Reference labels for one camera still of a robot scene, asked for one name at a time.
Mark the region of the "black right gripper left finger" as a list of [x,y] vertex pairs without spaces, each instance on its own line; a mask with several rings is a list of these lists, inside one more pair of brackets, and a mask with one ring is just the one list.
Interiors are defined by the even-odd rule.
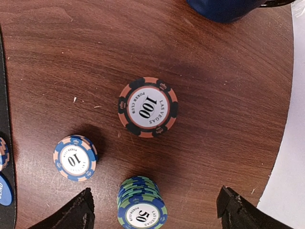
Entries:
[[94,201],[88,187],[54,214],[31,226],[32,229],[92,229],[94,228]]

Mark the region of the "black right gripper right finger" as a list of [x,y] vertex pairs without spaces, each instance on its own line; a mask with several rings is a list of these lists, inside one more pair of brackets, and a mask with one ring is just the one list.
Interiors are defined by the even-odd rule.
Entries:
[[289,229],[284,223],[270,217],[236,193],[223,186],[216,201],[217,217],[223,229]]

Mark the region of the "blue white poker chip stack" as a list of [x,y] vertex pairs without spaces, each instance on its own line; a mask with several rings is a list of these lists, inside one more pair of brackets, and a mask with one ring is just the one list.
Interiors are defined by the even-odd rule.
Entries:
[[70,135],[57,143],[53,161],[63,177],[82,182],[91,178],[95,172],[98,161],[97,149],[88,138]]

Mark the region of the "green poker chip stack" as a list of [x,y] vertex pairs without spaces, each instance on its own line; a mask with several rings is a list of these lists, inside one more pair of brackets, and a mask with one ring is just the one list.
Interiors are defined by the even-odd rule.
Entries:
[[117,196],[117,218],[125,229],[159,229],[168,218],[157,184],[133,176],[122,182]]

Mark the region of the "blue round blind button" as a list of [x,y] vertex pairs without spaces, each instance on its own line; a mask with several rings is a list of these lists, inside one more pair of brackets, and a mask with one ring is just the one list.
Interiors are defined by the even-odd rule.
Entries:
[[13,201],[13,192],[6,177],[0,174],[0,204],[9,206]]

